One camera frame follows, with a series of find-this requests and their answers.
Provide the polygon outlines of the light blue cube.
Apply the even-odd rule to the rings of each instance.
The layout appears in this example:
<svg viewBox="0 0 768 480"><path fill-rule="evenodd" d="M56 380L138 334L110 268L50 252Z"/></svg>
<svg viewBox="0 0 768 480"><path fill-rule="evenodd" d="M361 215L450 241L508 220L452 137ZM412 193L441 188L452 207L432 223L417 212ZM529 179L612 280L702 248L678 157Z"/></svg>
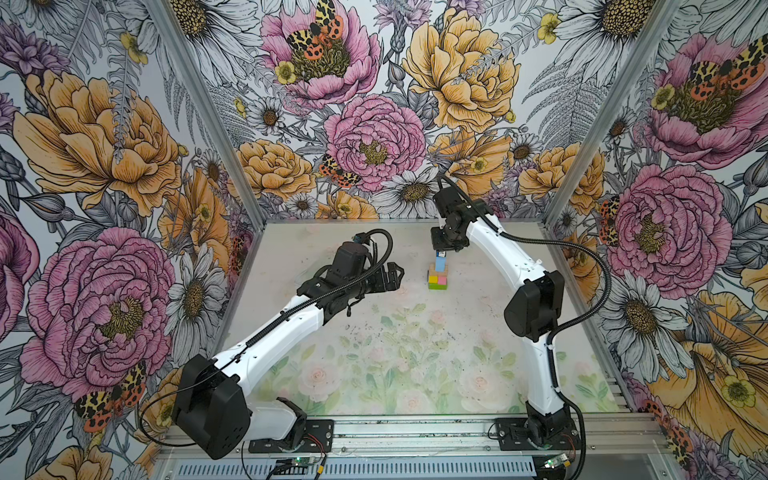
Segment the light blue cube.
<svg viewBox="0 0 768 480"><path fill-rule="evenodd" d="M447 270L447 258L442 255L437 255L435 258L435 269L436 270Z"/></svg>

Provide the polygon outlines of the natural wood rectangular block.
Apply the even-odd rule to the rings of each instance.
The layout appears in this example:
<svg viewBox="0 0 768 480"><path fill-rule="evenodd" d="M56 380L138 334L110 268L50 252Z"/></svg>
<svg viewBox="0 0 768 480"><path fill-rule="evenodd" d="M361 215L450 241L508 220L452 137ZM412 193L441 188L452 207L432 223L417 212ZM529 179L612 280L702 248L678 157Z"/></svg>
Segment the natural wood rectangular block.
<svg viewBox="0 0 768 480"><path fill-rule="evenodd" d="M440 270L436 270L433 266L431 266L428 270L428 275L429 276L447 276L448 270L440 271Z"/></svg>

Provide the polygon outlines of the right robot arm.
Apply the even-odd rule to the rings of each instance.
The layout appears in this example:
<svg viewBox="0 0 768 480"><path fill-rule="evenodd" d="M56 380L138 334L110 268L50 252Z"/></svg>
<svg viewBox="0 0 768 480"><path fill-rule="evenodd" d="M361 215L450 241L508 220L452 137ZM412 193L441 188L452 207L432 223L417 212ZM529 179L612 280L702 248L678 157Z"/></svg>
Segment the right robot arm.
<svg viewBox="0 0 768 480"><path fill-rule="evenodd" d="M512 297L504 309L504 320L523 342L529 368L528 438L542 446L552 436L572 428L569 407L556 385L553 346L547 342L558 326L565 280L560 272L546 270L527 254L521 241L506 232L485 205L473 203L458 188L441 188L434 201L441 223L431 229L433 248L458 252L475 246L510 285Z"/></svg>

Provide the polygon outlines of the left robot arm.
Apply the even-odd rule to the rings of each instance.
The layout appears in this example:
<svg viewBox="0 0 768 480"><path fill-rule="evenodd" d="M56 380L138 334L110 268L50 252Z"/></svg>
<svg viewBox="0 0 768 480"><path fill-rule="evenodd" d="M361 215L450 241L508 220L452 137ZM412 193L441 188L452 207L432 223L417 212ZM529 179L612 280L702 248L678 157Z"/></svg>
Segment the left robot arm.
<svg viewBox="0 0 768 480"><path fill-rule="evenodd" d="M396 291L404 269L373 248L346 241L333 262L305 281L288 304L250 337L212 358L196 355L182 369L172 421L211 459L240 444L265 441L297 449L307 433L307 415L278 397L251 402L249 395L291 349L339 313L371 294Z"/></svg>

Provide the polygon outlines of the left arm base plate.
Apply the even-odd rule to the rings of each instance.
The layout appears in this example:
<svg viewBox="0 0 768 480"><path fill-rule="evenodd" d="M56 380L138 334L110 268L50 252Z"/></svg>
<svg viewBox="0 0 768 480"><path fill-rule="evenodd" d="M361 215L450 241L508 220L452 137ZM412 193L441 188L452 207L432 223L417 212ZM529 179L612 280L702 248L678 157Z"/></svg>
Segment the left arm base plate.
<svg viewBox="0 0 768 480"><path fill-rule="evenodd" d="M251 440L247 451L251 454L330 453L334 428L333 420L310 418L283 440Z"/></svg>

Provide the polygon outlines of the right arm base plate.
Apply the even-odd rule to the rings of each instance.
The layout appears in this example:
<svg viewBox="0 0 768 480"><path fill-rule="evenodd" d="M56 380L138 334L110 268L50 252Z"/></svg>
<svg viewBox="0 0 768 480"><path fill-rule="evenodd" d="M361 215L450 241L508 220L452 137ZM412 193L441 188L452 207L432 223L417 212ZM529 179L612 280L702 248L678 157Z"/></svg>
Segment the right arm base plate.
<svg viewBox="0 0 768 480"><path fill-rule="evenodd" d="M502 451L575 451L581 447L581 438L574 421L555 416L497 418L491 433Z"/></svg>

